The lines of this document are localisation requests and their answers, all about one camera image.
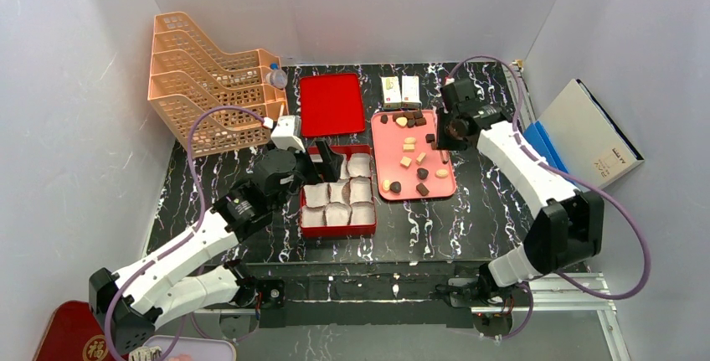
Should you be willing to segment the red chocolate box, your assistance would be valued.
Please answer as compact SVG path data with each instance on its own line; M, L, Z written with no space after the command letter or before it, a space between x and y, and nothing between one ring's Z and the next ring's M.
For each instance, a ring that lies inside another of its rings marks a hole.
M300 231L307 239L373 235L377 229L373 150L364 144L334 146L332 150L344 157L339 179L301 190Z

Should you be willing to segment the white block chocolate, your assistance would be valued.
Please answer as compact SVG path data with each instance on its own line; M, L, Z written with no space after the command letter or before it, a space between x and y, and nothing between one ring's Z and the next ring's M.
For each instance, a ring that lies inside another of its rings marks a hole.
M416 163L418 165L421 165L425 158L426 158L426 153L425 152L420 153L420 155L417 156L417 158L416 158Z

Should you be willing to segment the brown rectangular chocolate bottom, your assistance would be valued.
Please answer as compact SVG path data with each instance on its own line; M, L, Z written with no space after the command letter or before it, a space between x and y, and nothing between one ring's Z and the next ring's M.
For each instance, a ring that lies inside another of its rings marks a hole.
M430 193L429 189L423 183L417 184L415 189L420 196L428 196Z

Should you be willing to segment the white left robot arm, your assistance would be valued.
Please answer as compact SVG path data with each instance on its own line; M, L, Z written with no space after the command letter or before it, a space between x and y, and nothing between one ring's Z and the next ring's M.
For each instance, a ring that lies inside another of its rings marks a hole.
M196 223L140 260L89 278L90 310L111 355L139 348L158 327L200 307L257 298L259 282L231 261L196 276L205 262L270 225L273 215L306 186L334 183L345 157L317 139L319 160L305 150L270 147L252 173L211 205L201 204Z

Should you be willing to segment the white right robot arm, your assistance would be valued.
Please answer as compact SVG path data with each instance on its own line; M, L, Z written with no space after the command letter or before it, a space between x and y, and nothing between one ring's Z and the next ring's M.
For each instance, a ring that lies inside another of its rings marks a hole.
M476 147L513 185L534 218L519 246L480 266L474 282L451 286L450 292L466 300L504 297L518 283L598 255L605 212L600 195L583 193L550 172L511 115L479 101L471 80L449 79L440 93L444 105L436 111L437 149Z

